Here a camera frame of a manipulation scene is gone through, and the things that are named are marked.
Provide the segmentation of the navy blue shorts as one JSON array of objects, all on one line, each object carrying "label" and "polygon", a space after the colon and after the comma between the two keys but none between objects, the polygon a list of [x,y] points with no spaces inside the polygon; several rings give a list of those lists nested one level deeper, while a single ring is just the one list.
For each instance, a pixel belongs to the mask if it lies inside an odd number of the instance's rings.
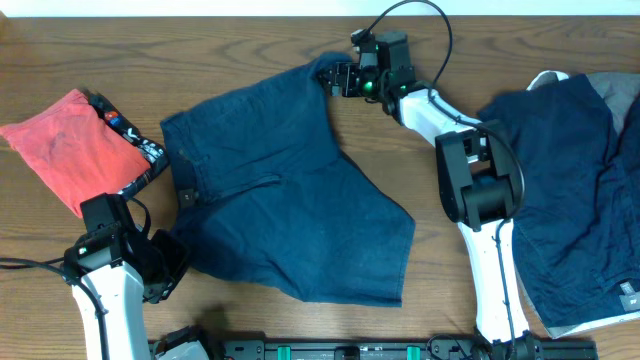
[{"label": "navy blue shorts", "polygon": [[318,76],[345,60],[324,54],[163,121],[172,234],[196,270],[305,302],[401,305],[415,223],[333,135]]}]

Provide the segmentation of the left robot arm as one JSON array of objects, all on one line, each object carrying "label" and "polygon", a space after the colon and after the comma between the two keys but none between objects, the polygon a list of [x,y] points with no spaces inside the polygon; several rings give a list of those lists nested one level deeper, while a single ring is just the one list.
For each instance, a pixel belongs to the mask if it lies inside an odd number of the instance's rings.
[{"label": "left robot arm", "polygon": [[165,230],[135,224],[127,200],[101,194],[81,204],[86,233],[62,270],[81,312],[89,359],[209,359],[204,336],[186,327],[151,342],[143,306],[168,299],[185,275],[189,248]]}]

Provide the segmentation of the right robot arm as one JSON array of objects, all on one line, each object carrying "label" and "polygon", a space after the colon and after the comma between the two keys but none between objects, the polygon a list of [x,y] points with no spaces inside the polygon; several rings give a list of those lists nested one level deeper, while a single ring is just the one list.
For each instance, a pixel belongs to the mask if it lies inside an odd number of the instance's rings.
[{"label": "right robot arm", "polygon": [[404,32],[352,34],[359,58],[320,73],[331,96],[381,104],[400,125],[435,149],[440,201],[465,241],[476,295],[476,340],[449,342],[461,358],[538,359],[519,301],[512,220],[524,202],[524,175],[503,125],[469,117],[420,81]]}]

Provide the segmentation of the black white patterned garment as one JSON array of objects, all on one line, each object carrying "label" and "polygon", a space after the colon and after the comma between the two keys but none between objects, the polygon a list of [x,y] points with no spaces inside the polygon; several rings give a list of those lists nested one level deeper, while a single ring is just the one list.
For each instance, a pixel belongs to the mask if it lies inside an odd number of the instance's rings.
[{"label": "black white patterned garment", "polygon": [[89,184],[95,194],[134,197],[169,165],[165,148],[141,130],[104,95],[84,90],[90,108],[89,133],[84,136]]}]

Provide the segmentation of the folded red cloth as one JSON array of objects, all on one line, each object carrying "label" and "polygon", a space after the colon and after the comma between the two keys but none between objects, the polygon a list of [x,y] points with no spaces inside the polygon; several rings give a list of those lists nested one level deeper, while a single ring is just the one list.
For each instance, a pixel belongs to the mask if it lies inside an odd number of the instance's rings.
[{"label": "folded red cloth", "polygon": [[1,136],[77,217],[82,202],[117,193],[151,168],[76,89],[44,112],[2,126]]}]

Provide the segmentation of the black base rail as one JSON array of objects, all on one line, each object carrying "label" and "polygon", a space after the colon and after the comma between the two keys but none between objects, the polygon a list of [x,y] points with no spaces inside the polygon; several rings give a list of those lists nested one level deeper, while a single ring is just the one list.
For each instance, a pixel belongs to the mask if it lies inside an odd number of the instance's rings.
[{"label": "black base rail", "polygon": [[505,342],[438,334],[429,339],[320,341],[242,339],[222,341],[221,360],[598,360],[593,341],[540,340],[531,333]]}]

